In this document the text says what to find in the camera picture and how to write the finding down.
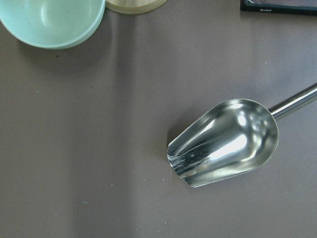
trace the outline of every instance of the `scoop handle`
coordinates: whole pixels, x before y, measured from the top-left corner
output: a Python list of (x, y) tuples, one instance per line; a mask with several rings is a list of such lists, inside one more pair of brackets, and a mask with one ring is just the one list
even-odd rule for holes
[(317, 99), (317, 83), (271, 107), (269, 111), (275, 120), (291, 114)]

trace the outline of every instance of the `stainless steel scoop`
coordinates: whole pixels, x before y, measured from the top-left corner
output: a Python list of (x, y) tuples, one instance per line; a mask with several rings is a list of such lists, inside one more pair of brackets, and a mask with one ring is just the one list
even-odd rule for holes
[(167, 158), (191, 187), (249, 172), (276, 149), (276, 121), (315, 99), (317, 83), (270, 109), (248, 99), (222, 102), (169, 144)]

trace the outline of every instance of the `table surface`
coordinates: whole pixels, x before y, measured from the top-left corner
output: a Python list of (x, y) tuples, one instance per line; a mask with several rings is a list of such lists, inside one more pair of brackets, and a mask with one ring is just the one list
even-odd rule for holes
[(278, 122), (277, 150), (250, 173), (191, 188), (166, 158), (219, 102), (270, 107), (315, 83), (316, 21), (169, 0), (107, 10), (66, 50), (0, 25), (0, 237), (316, 237), (317, 103)]

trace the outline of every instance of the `green bowl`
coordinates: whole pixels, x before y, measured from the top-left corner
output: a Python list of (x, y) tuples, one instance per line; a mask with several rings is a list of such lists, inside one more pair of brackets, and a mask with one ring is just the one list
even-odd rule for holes
[(0, 20), (26, 44), (65, 49), (94, 33), (105, 4), (105, 0), (0, 0)]

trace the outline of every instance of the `black device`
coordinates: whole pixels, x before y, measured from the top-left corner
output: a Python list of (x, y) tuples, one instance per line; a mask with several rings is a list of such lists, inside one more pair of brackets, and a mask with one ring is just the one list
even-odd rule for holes
[(317, 0), (241, 0), (244, 11), (317, 15)]

